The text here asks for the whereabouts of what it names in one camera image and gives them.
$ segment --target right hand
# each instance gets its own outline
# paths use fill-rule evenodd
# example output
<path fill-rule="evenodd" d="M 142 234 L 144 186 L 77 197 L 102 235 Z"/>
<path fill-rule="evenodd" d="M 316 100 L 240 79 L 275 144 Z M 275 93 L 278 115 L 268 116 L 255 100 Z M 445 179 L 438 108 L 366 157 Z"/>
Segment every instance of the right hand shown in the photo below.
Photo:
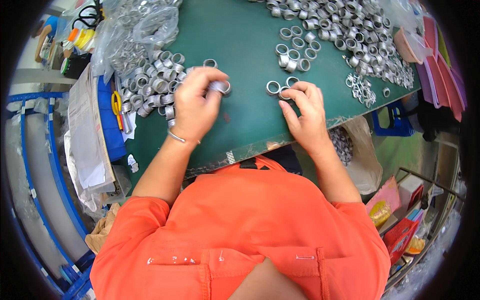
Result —
<path fill-rule="evenodd" d="M 301 116 L 297 117 L 287 102 L 278 102 L 293 137 L 310 155 L 320 153 L 326 144 L 331 143 L 322 91 L 314 84 L 298 81 L 291 89 L 283 91 L 282 96 L 292 98 L 300 109 Z"/>

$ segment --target blue plastic stool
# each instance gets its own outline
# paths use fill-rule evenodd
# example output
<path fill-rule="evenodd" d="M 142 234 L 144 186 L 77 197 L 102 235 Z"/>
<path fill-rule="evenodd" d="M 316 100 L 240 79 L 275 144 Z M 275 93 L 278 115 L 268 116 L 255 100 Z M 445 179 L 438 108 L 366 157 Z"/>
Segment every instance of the blue plastic stool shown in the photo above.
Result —
<path fill-rule="evenodd" d="M 416 132 L 408 121 L 408 117 L 399 117 L 396 113 L 396 109 L 400 111 L 400 115 L 405 115 L 407 113 L 400 100 L 387 104 L 385 107 L 388 110 L 388 117 L 390 119 L 390 125 L 388 128 L 380 127 L 377 111 L 372 111 L 373 128 L 375 129 L 376 135 L 412 136 Z"/>

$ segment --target green table surface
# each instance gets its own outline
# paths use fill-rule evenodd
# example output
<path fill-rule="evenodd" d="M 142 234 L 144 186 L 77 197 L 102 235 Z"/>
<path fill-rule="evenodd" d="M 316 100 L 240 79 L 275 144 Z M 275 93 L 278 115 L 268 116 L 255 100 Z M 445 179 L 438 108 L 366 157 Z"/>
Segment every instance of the green table surface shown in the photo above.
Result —
<path fill-rule="evenodd" d="M 352 97 L 345 79 L 354 70 L 345 64 L 342 55 L 350 51 L 338 50 L 333 42 L 320 40 L 318 57 L 308 72 L 292 74 L 279 67 L 275 46 L 291 47 L 291 40 L 280 39 L 282 27 L 301 27 L 301 20 L 286 21 L 274 18 L 265 3 L 247 0 L 184 1 L 180 8 L 177 40 L 168 48 L 185 56 L 184 66 L 201 66 L 205 59 L 215 59 L 218 68 L 228 74 L 232 91 L 224 97 L 218 118 L 210 132 L 202 139 L 190 158 L 185 178 L 191 178 L 229 164 L 227 152 L 235 161 L 273 150 L 294 141 L 288 131 L 277 96 L 265 92 L 266 83 L 275 80 L 281 85 L 289 76 L 296 76 L 321 88 L 327 127 L 335 127 L 358 115 L 375 110 L 404 95 L 420 89 L 417 70 L 412 90 L 368 77 L 376 93 L 376 103 L 366 108 Z M 391 95 L 384 98 L 382 89 L 389 87 Z M 131 173 L 126 156 L 121 163 L 127 167 L 134 187 L 158 152 L 167 136 L 165 117 L 152 112 L 147 118 L 137 116 L 135 139 L 127 140 L 128 154 L 133 154 L 139 171 Z"/>

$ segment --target left hand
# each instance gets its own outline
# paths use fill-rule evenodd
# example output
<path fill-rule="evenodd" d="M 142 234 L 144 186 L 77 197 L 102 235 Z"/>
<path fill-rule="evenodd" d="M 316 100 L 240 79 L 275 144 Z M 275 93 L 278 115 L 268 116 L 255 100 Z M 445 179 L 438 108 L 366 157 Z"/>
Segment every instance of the left hand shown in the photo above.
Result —
<path fill-rule="evenodd" d="M 189 143 L 197 144 L 212 128 L 222 99 L 222 94 L 216 91 L 208 91 L 204 97 L 205 90 L 210 82 L 227 79 L 228 76 L 218 69 L 195 68 L 175 93 L 177 116 L 171 132 Z"/>

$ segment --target scissors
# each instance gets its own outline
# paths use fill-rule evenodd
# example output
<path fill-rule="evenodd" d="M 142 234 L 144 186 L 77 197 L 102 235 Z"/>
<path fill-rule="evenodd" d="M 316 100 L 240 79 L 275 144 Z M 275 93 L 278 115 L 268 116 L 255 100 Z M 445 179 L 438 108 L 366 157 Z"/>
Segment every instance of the scissors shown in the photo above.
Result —
<path fill-rule="evenodd" d="M 113 91 L 112 93 L 112 110 L 115 116 L 117 117 L 117 122 L 119 124 L 120 131 L 123 132 L 123 124 L 122 119 L 120 118 L 120 110 L 121 110 L 121 98 L 120 94 L 117 91 Z"/>

